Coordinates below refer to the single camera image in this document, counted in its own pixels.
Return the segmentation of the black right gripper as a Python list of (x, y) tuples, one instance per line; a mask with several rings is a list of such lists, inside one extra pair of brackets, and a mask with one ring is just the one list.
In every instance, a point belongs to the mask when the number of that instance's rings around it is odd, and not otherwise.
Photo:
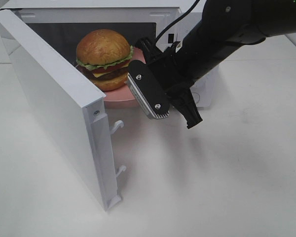
[(203, 121), (191, 93), (192, 83), (179, 72), (174, 56), (179, 41), (174, 42), (165, 51), (161, 51), (149, 38), (141, 38), (135, 43), (144, 55), (146, 64), (172, 106), (185, 118), (190, 129)]

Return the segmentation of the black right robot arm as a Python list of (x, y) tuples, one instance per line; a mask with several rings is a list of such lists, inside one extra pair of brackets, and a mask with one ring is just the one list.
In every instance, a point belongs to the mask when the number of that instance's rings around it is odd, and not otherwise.
[(136, 47), (145, 61), (132, 61), (128, 87), (150, 119), (163, 119), (174, 107), (192, 128), (202, 121), (190, 88), (245, 45), (296, 33), (296, 0), (208, 0), (201, 20), (181, 42), (161, 51), (156, 40)]

